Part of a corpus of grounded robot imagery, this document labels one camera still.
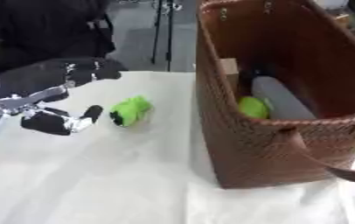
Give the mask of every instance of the metal pole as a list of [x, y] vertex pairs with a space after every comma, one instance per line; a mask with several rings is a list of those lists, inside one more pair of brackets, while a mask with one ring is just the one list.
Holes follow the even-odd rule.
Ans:
[[163, 8], [163, 0], [158, 0], [158, 7], [157, 7], [157, 15], [156, 15], [156, 21], [155, 21], [155, 27], [156, 27], [156, 34], [155, 34], [155, 41], [153, 44], [153, 54], [151, 57], [151, 63], [155, 64], [156, 63], [156, 56], [157, 56], [157, 46], [158, 46], [158, 36], [160, 33], [160, 26], [161, 26], [161, 9]]
[[175, 9], [173, 7], [174, 1], [167, 0], [170, 7], [169, 22], [168, 22], [168, 52], [167, 52], [167, 61], [168, 61], [168, 72], [171, 71], [171, 62], [172, 62], [172, 41], [173, 41], [173, 14]]

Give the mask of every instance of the white bottle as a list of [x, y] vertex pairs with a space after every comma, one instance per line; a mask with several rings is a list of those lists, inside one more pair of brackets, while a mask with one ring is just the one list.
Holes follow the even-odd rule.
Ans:
[[259, 76], [253, 81], [253, 96], [261, 99], [269, 109], [271, 119], [316, 119], [280, 81]]

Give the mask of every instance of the green toy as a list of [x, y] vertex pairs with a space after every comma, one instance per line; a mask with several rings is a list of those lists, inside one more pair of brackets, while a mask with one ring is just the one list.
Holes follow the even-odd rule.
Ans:
[[245, 96], [240, 99], [239, 111], [253, 118], [268, 118], [268, 107], [262, 101], [251, 96]]
[[150, 108], [151, 104], [138, 95], [112, 107], [109, 115], [116, 125], [128, 127], [141, 120]]

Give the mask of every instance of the floor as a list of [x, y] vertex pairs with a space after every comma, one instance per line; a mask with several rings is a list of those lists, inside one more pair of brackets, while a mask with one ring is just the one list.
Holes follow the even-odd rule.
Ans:
[[[119, 60], [129, 70], [165, 71], [167, 63], [167, 21], [162, 17], [157, 63], [150, 63], [153, 40], [155, 37], [154, 21], [156, 10], [150, 0], [139, 3], [119, 3], [113, 0], [108, 15], [115, 25], [114, 41], [117, 50], [109, 55]], [[171, 71], [192, 72], [195, 63], [196, 48], [196, 1], [184, 0], [184, 8], [175, 13]]]

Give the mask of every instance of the green plush toy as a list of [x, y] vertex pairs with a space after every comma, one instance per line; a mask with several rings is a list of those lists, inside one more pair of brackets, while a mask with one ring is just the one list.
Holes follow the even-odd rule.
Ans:
[[150, 108], [151, 104], [138, 95], [112, 107], [109, 115], [116, 125], [128, 127], [141, 120]]

